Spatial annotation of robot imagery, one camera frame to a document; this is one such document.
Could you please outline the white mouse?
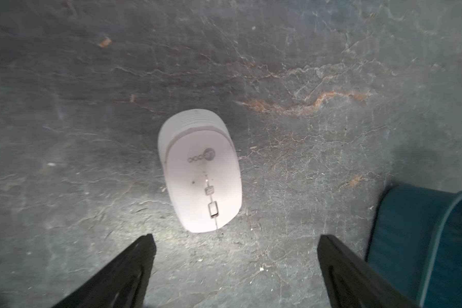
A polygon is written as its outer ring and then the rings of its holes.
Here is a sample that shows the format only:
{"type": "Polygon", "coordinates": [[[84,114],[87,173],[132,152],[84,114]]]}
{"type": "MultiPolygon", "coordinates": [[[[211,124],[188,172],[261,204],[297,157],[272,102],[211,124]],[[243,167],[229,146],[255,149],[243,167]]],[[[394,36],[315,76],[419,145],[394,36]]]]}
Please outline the white mouse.
{"type": "Polygon", "coordinates": [[[191,109],[173,115],[160,129],[158,151],[170,201],[187,231],[212,232],[237,216],[243,202],[241,171],[217,114],[191,109]]]}

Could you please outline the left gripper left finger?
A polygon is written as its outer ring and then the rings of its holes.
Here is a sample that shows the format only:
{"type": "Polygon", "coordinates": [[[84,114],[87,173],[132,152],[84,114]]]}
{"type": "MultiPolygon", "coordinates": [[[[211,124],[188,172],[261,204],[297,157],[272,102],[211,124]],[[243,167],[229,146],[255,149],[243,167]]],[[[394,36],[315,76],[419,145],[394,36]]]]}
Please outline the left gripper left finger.
{"type": "Polygon", "coordinates": [[[139,237],[55,307],[143,307],[157,247],[139,237]]]}

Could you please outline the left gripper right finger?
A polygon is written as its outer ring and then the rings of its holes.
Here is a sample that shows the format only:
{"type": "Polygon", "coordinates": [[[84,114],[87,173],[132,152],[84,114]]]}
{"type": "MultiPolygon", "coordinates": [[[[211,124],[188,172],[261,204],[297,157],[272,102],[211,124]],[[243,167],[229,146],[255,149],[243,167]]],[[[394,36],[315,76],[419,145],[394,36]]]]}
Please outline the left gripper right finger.
{"type": "Polygon", "coordinates": [[[318,260],[331,307],[416,307],[336,236],[320,236],[318,260]]]}

